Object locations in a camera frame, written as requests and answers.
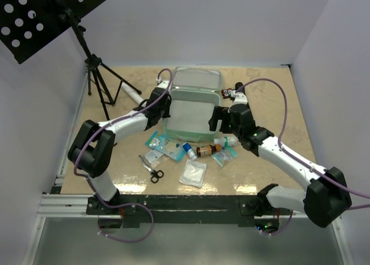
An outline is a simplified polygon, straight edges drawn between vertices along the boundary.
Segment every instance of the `white pole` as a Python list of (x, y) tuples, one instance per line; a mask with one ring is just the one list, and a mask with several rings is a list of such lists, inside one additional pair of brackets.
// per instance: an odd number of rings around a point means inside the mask
[(131, 87), (122, 83), (121, 88), (139, 105), (144, 99)]

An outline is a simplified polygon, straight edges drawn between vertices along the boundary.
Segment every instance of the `perforated panel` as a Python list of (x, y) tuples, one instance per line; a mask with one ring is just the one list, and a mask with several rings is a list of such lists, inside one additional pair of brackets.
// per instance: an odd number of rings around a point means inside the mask
[[(80, 18), (106, 0), (64, 0)], [(22, 63), (69, 28), (51, 12), (50, 0), (0, 0), (0, 40)]]

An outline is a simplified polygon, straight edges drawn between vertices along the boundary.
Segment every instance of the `brown medicine bottle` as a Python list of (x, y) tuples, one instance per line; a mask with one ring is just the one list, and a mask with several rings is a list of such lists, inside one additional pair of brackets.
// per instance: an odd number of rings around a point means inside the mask
[(200, 146), (200, 147), (197, 148), (197, 156), (198, 157), (210, 156), (214, 152), (219, 152), (220, 150), (221, 150), (220, 145)]

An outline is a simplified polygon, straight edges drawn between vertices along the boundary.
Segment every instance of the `plastic packet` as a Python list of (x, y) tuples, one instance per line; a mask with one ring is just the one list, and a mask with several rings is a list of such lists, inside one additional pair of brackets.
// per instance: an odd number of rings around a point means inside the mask
[(238, 154), (228, 146), (224, 146), (219, 152), (212, 154), (212, 158), (214, 158), (221, 167), (235, 159), (237, 156)]
[(154, 132), (145, 144), (152, 149), (166, 154), (175, 161), (181, 161), (186, 154), (181, 144), (173, 141), (171, 138), (167, 137), (165, 134), (159, 133), (158, 131)]
[(197, 161), (187, 160), (179, 182), (185, 185), (201, 188), (207, 165)]
[(144, 155), (145, 159), (149, 162), (152, 168), (155, 168), (159, 164), (167, 161), (169, 158), (162, 152), (152, 149)]

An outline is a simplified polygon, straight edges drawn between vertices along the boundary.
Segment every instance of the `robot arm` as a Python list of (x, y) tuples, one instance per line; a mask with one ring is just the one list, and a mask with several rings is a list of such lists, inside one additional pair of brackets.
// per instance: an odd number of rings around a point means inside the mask
[(114, 145), (123, 138), (145, 131), (156, 125), (161, 118), (169, 117), (169, 107), (171, 105), (171, 96), (167, 92), (154, 106), (150, 109), (133, 116), (138, 111), (143, 110), (144, 106), (149, 106), (152, 102), (165, 91), (169, 85), (168, 81), (162, 81), (151, 92), (150, 98), (143, 101), (137, 108), (126, 114), (129, 118), (113, 124), (112, 121), (95, 123), (88, 120), (83, 123), (78, 132), (69, 152), (68, 159), (75, 164), (82, 147), (98, 131), (99, 128), (111, 124), (105, 128), (94, 142), (95, 146), (89, 145), (83, 153), (79, 163), (79, 169), (82, 170), (94, 186), (96, 192), (106, 201), (113, 203), (114, 198), (119, 197), (119, 191), (114, 186), (107, 168), (110, 163)]
[[(280, 149), (278, 138), (272, 132), (256, 126), (244, 91), (227, 90), (225, 93), (233, 100), (233, 104), (230, 108), (215, 106), (209, 120), (210, 130), (215, 131), (218, 121), (221, 120), (222, 133), (234, 134), (244, 149), (279, 167), (303, 189), (286, 189), (271, 184), (258, 193), (260, 208), (286, 208), (304, 212), (316, 225), (326, 227), (351, 206), (352, 201), (348, 192), (329, 183), (287, 155)], [(305, 159), (286, 145), (282, 146), (318, 172), (347, 186), (345, 177), (339, 169), (334, 167), (328, 170)]]

